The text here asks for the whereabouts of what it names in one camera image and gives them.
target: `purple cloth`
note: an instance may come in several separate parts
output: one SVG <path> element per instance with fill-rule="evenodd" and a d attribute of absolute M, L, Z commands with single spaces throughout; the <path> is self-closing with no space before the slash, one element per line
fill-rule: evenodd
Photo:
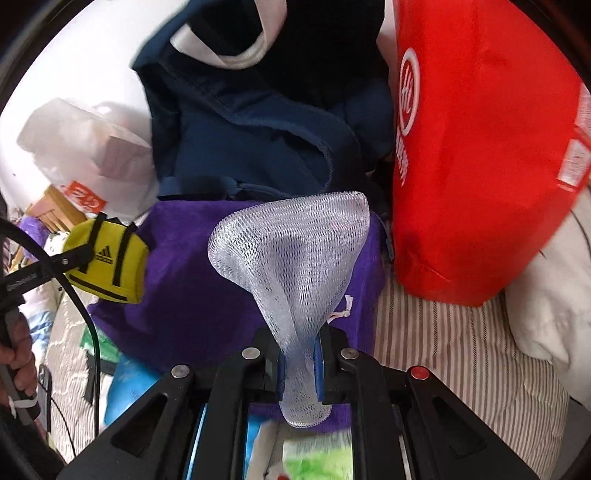
<path fill-rule="evenodd" d="M 137 232 L 150 249 L 144 298 L 139 305 L 99 300 L 89 306 L 97 327 L 125 355 L 161 372 L 177 364 L 219 365 L 248 346 L 265 321 L 253 296 L 214 270 L 207 243 L 223 218 L 255 204 L 157 203 Z M 353 297 L 351 314 L 331 323 L 347 333 L 352 346 L 367 353 L 373 351 L 375 305 L 384 287 L 382 235 L 381 224 L 372 215 L 346 291 Z M 344 309 L 343 298 L 335 311 Z M 348 407 L 333 410 L 335 419 L 327 421 L 330 426 L 324 422 L 321 430 L 349 426 Z"/>
<path fill-rule="evenodd" d="M 21 222 L 18 224 L 18 227 L 25 232 L 28 236 L 30 236 L 38 245 L 41 247 L 45 246 L 45 242 L 47 242 L 47 238 L 49 238 L 49 229 L 43 224 L 39 218 L 24 216 Z M 24 250 L 23 253 L 25 258 L 29 260 L 37 260 L 35 256 L 31 255 L 27 250 Z"/>

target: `orange label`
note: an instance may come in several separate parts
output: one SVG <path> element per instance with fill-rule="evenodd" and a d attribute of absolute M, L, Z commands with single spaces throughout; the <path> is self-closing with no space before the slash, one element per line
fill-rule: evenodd
<path fill-rule="evenodd" d="M 100 213 L 107 204 L 92 190 L 77 181 L 73 181 L 66 188 L 62 187 L 62 193 L 88 213 Z"/>

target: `human hand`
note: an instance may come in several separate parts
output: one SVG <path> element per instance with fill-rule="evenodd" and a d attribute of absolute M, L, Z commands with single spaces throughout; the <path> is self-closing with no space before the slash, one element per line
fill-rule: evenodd
<path fill-rule="evenodd" d="M 20 315 L 10 332 L 14 350 L 0 345 L 0 364 L 9 365 L 17 371 L 14 385 L 17 390 L 31 396 L 37 391 L 37 369 L 35 368 L 35 356 L 31 348 L 33 339 L 29 332 L 26 318 Z M 0 404 L 8 407 L 8 393 L 2 381 L 0 381 Z"/>

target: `white bag handle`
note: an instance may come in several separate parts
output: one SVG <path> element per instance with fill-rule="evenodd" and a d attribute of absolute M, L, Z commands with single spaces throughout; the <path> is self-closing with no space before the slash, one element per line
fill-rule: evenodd
<path fill-rule="evenodd" d="M 171 38 L 170 43 L 180 53 L 213 67 L 243 70 L 259 63 L 271 48 L 287 18 L 286 0 L 255 0 L 261 19 L 262 33 L 244 52 L 235 57 L 217 55 L 184 24 Z"/>

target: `yellow bag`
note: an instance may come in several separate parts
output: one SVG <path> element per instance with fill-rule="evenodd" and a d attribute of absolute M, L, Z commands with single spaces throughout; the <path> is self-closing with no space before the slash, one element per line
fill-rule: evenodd
<path fill-rule="evenodd" d="M 136 229 L 134 223 L 126 227 L 107 220 L 104 213 L 76 225 L 64 252 L 89 243 L 95 257 L 87 265 L 66 272 L 68 280 L 105 300 L 141 302 L 148 247 L 135 234 Z"/>

